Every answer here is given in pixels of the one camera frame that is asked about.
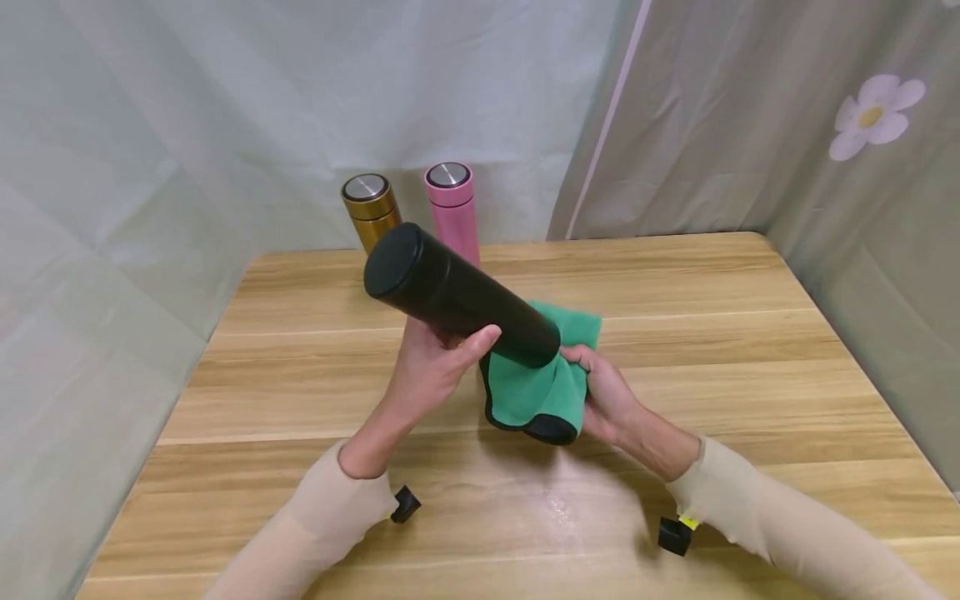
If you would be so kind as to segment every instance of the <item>black clip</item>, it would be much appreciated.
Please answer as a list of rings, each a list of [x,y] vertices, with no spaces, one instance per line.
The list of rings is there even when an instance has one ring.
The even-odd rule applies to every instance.
[[[400,488],[400,491],[396,493],[394,498],[396,498],[396,502],[399,505],[396,507],[394,513],[390,515],[390,520],[394,523],[407,522],[407,519],[420,507],[420,501],[417,500],[414,493],[410,491],[410,488],[406,486]]]
[[[679,521],[670,518],[660,518],[660,535],[657,545],[677,556],[684,556],[693,540],[693,530]]]

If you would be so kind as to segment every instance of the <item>yellow tag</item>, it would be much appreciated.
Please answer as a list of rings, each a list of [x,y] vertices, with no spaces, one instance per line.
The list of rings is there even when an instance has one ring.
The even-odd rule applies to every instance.
[[[700,521],[695,521],[692,518],[680,515],[679,521],[690,528],[690,531],[696,531],[697,527],[700,527]]]

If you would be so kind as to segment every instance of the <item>gold thermos bottle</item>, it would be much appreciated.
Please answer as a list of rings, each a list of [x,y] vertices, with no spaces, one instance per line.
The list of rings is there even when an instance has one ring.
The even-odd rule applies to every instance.
[[[382,175],[364,173],[348,180],[340,190],[340,197],[367,254],[384,233],[403,223],[394,190]]]

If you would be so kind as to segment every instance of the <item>black thermos bottle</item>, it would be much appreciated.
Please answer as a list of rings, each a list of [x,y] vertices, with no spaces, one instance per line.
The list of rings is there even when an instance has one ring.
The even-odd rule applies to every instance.
[[[414,223],[376,243],[363,284],[372,298],[441,331],[467,337],[499,325],[493,351],[524,367],[544,367],[560,349],[555,324]]]

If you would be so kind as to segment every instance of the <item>silver bottle cap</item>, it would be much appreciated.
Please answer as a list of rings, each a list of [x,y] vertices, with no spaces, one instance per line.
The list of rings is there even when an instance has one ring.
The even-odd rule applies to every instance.
[[[347,181],[344,185],[344,194],[348,200],[363,202],[381,196],[386,189],[387,180],[376,173],[364,173]]]
[[[459,162],[441,162],[427,171],[426,178],[437,187],[458,187],[470,177],[470,170]]]

